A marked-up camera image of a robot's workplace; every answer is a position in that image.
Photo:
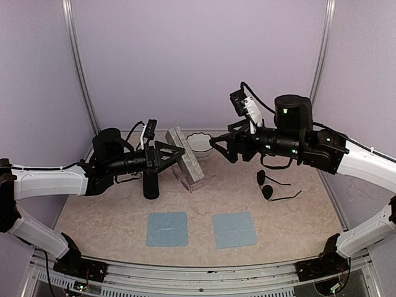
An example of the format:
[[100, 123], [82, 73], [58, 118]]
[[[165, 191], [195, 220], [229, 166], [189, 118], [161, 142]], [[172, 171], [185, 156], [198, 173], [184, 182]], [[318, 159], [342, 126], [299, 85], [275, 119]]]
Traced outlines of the grey glasses case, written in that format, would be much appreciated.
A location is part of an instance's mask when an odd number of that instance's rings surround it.
[[179, 126], [170, 127], [165, 133], [165, 139], [168, 144], [184, 149], [184, 154], [178, 158], [177, 162], [187, 183], [192, 185], [201, 182], [205, 178], [205, 174], [182, 129]]

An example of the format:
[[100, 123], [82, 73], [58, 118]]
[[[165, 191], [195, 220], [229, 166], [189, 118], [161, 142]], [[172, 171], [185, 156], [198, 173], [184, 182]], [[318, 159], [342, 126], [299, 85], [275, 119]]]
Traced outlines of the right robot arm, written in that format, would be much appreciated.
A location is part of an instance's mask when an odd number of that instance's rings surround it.
[[395, 159], [369, 148], [312, 119], [310, 99], [282, 95], [274, 100], [274, 128], [265, 127], [253, 99], [242, 90], [230, 95], [241, 121], [228, 133], [210, 139], [211, 147], [229, 162], [286, 157], [330, 174], [362, 179], [395, 192]]

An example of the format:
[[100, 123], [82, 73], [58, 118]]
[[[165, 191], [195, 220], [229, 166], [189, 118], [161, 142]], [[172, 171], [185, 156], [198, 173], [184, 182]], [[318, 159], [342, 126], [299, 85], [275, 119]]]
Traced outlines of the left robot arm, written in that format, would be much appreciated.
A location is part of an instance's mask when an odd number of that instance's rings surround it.
[[154, 136], [154, 128], [145, 125], [141, 147], [134, 148], [121, 137], [119, 129], [107, 128], [93, 138], [89, 161], [56, 168], [15, 166], [1, 159], [1, 232], [51, 254], [73, 275], [82, 274], [87, 263], [73, 239], [34, 219], [17, 206], [17, 201], [39, 196], [98, 196], [126, 174], [142, 178], [144, 197], [157, 199], [158, 174], [174, 165], [186, 150], [160, 141], [150, 145]]

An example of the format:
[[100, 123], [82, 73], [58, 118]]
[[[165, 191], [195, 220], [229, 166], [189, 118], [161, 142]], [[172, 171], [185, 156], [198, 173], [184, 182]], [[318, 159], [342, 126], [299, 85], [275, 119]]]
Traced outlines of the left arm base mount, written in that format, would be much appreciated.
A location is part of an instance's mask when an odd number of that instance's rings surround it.
[[65, 233], [61, 233], [61, 236], [66, 240], [68, 250], [65, 255], [56, 259], [53, 270], [72, 277], [83, 278], [86, 281], [103, 283], [108, 264], [83, 258], [71, 237]]

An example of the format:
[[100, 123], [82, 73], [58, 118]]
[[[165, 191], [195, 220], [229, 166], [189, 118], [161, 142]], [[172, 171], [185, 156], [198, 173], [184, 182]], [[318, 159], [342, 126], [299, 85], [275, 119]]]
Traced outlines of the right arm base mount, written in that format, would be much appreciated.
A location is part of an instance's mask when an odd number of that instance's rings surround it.
[[344, 258], [337, 253], [336, 243], [339, 237], [340, 233], [331, 236], [324, 250], [316, 258], [302, 260], [295, 264], [300, 282], [326, 277], [350, 268], [348, 257]]

